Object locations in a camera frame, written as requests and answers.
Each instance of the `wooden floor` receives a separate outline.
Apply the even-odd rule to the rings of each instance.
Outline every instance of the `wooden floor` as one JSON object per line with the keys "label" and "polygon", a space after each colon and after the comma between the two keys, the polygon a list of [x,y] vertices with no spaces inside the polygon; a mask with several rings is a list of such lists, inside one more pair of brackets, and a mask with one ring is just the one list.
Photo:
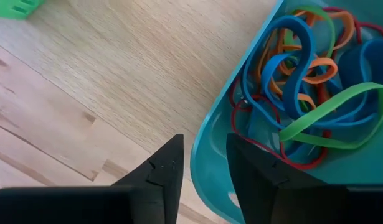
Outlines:
{"label": "wooden floor", "polygon": [[192,142],[275,0],[47,0],[0,19],[0,188],[110,185],[176,133],[178,223],[220,223]]}

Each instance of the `teal plastic bin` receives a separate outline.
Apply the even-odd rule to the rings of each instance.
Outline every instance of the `teal plastic bin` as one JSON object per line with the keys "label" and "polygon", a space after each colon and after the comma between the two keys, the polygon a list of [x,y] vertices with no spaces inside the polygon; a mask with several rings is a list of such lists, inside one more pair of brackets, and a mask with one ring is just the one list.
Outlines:
{"label": "teal plastic bin", "polygon": [[[317,5],[319,7],[340,7],[354,14],[358,21],[371,22],[383,27],[383,0],[279,0],[268,19],[247,49],[240,63],[227,80],[219,96],[214,101],[198,134],[191,154],[191,176],[194,186],[202,201],[216,214],[231,223],[244,223],[242,212],[231,199],[234,188],[229,174],[226,159],[226,135],[232,133],[230,115],[232,107],[227,91],[235,77],[260,39],[272,19],[283,16],[286,12],[300,5]],[[328,45],[325,32],[315,35],[318,47]],[[375,31],[362,29],[362,39],[369,40],[378,36]],[[246,127],[247,118],[240,116],[239,127]],[[269,125],[263,120],[259,123],[265,129]],[[383,184],[383,125],[377,134],[363,147],[353,151],[334,152],[330,149],[328,157],[319,167],[309,170],[309,174],[329,184]]]}
{"label": "teal plastic bin", "polygon": [[0,17],[25,19],[45,0],[0,0]]}

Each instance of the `green object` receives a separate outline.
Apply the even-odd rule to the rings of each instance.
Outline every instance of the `green object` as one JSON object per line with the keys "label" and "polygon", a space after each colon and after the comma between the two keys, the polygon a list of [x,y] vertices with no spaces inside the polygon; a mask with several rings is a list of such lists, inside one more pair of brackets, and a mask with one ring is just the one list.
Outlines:
{"label": "green object", "polygon": [[[313,136],[310,134],[304,134],[302,131],[313,123],[318,121],[320,118],[324,117],[328,113],[334,111],[338,106],[341,106],[344,102],[351,99],[352,97],[364,93],[369,90],[377,90],[378,91],[378,116],[379,120],[371,132],[360,141],[355,142],[344,142],[335,139],[322,138],[319,136]],[[304,142],[307,144],[313,144],[316,146],[324,146],[328,148],[335,149],[357,149],[362,146],[364,143],[368,142],[368,140],[374,135],[374,133],[378,130],[379,126],[383,122],[383,85],[367,82],[360,83],[354,86],[351,86],[337,95],[333,96],[331,99],[318,106],[315,110],[310,111],[304,116],[300,117],[296,121],[292,122],[285,129],[280,131],[280,141],[294,140],[298,142]]]}
{"label": "green object", "polygon": [[[328,52],[326,57],[331,57],[334,51],[334,46],[335,46],[335,26],[332,18],[328,16],[328,13],[322,10],[319,7],[314,7],[314,6],[300,6],[296,8],[295,10],[292,11],[291,14],[294,14],[295,11],[301,10],[301,11],[306,11],[306,12],[311,12],[313,14],[316,14],[319,17],[322,17],[329,25],[329,30],[331,32],[331,40],[329,42],[329,47],[328,47]],[[293,41],[293,32],[289,29],[285,31],[285,36],[284,36],[284,43],[286,45],[293,45],[295,44]]]}
{"label": "green object", "polygon": [[45,0],[0,0],[0,17],[25,19]]}

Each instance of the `green rubber band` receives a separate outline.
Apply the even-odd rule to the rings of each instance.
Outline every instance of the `green rubber band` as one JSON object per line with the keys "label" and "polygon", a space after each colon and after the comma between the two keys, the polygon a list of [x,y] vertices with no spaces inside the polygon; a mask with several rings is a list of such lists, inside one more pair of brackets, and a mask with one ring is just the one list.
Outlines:
{"label": "green rubber band", "polygon": [[[330,112],[334,111],[338,106],[342,105],[345,101],[351,99],[352,97],[364,93],[369,90],[378,90],[378,123],[374,126],[372,131],[364,138],[362,141],[354,142],[344,142],[335,139],[322,138],[319,136],[314,136],[310,134],[302,133],[303,130],[311,126],[314,122],[318,121],[320,118],[326,116]],[[292,122],[285,129],[281,130],[279,133],[280,141],[299,141],[307,144],[313,144],[316,146],[323,146],[328,148],[335,149],[357,149],[366,143],[378,130],[379,126],[383,123],[383,85],[367,82],[360,83],[354,86],[351,86],[337,95],[330,98],[328,101],[318,106],[315,110],[310,111],[304,116],[300,117],[296,121]]]}
{"label": "green rubber band", "polygon": [[[329,42],[329,48],[328,48],[328,52],[326,54],[326,57],[327,58],[331,57],[333,54],[333,51],[334,51],[334,46],[335,46],[335,26],[334,26],[334,22],[333,22],[332,18],[330,18],[330,16],[327,14],[327,12],[325,12],[324,10],[322,10],[319,7],[300,6],[297,9],[294,9],[291,14],[294,14],[295,11],[297,11],[297,10],[306,11],[306,12],[316,14],[317,16],[322,17],[326,22],[328,22],[329,30],[331,32],[331,40]],[[295,44],[293,41],[293,32],[289,29],[287,29],[285,31],[284,44],[286,44],[286,45]]]}

